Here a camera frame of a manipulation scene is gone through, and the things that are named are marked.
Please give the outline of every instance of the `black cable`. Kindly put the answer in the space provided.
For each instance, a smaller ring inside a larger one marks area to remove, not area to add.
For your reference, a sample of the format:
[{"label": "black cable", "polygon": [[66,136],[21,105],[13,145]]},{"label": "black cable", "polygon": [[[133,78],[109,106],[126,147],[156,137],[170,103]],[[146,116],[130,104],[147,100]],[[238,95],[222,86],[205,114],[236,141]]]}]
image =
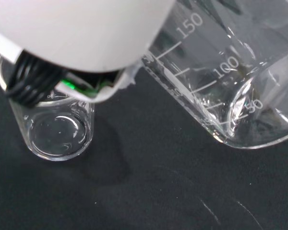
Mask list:
[{"label": "black cable", "polygon": [[24,51],[7,83],[6,96],[26,107],[34,107],[50,94],[66,72]]}]

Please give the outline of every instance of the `printed number 50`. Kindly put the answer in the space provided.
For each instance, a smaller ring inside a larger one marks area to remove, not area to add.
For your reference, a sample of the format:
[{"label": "printed number 50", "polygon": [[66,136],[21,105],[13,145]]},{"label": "printed number 50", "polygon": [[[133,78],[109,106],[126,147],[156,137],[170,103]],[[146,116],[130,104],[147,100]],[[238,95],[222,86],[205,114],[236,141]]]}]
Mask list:
[{"label": "printed number 50", "polygon": [[247,108],[251,114],[255,113],[256,109],[262,109],[263,107],[264,107],[263,103],[257,99],[245,106],[245,108]]}]

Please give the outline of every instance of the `green led light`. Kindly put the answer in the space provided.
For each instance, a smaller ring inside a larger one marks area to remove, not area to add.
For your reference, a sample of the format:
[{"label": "green led light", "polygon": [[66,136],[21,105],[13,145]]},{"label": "green led light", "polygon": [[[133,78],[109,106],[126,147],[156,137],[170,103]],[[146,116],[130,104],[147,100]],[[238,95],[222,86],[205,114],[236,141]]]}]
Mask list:
[{"label": "green led light", "polygon": [[67,80],[62,80],[61,82],[73,90],[76,88],[76,86],[74,84],[72,84],[71,82],[69,82]]}]

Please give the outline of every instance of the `white plastic housing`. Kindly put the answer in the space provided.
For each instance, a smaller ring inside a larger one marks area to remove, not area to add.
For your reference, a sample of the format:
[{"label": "white plastic housing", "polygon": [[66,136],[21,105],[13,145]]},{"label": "white plastic housing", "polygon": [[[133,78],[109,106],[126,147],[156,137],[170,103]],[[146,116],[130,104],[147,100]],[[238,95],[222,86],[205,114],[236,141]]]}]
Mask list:
[{"label": "white plastic housing", "polygon": [[175,0],[0,0],[0,54],[22,49],[71,69],[105,72],[138,60]]}]

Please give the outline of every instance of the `black table surface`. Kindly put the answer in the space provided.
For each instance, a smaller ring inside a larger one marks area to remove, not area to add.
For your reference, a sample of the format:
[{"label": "black table surface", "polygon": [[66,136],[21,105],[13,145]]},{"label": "black table surface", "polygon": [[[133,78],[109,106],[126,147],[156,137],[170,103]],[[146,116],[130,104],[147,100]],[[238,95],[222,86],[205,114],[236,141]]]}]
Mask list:
[{"label": "black table surface", "polygon": [[288,230],[288,141],[218,143],[145,71],[66,162],[25,146],[0,90],[0,230]]}]

